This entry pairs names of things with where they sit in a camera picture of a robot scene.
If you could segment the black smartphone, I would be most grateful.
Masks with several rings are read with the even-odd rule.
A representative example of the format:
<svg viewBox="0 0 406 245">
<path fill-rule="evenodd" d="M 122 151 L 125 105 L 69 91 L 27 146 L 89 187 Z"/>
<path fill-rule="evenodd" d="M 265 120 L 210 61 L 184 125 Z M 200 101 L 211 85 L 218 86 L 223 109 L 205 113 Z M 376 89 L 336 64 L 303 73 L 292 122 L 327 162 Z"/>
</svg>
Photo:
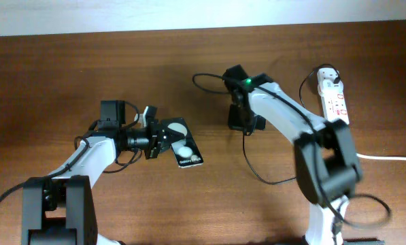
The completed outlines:
<svg viewBox="0 0 406 245">
<path fill-rule="evenodd" d="M 203 157 L 194 141 L 192 133 L 183 118 L 164 119 L 161 123 L 172 131 L 181 133 L 181 140 L 174 140 L 171 144 L 175 159 L 180 168 L 194 167 L 203 164 Z"/>
</svg>

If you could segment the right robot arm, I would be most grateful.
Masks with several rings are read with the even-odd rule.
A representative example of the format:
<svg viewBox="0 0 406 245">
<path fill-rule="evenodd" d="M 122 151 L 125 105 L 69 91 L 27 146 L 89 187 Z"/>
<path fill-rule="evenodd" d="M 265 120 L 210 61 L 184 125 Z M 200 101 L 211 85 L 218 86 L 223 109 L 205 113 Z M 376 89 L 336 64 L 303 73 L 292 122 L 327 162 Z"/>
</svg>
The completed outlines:
<svg viewBox="0 0 406 245">
<path fill-rule="evenodd" d="M 249 76 L 241 65 L 222 75 L 232 97 L 229 128 L 243 136 L 271 123 L 293 146 L 295 178 L 310 203 L 303 244 L 343 244 L 345 211 L 362 180 L 350 128 L 302 108 L 267 74 Z"/>
</svg>

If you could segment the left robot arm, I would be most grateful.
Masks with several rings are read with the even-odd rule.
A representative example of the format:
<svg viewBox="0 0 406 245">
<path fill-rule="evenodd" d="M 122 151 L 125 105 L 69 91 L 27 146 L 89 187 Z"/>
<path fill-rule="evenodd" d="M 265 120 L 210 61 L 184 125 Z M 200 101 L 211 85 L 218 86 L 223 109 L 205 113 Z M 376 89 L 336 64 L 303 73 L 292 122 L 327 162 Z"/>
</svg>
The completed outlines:
<svg viewBox="0 0 406 245">
<path fill-rule="evenodd" d="M 92 188 L 101 174 L 131 151 L 128 164 L 155 159 L 172 149 L 178 164 L 189 163 L 196 152 L 183 118 L 157 120 L 148 106 L 126 123 L 122 100 L 102 101 L 100 118 L 75 141 L 75 152 L 58 169 L 23 185 L 22 244 L 114 244 L 98 232 Z"/>
</svg>

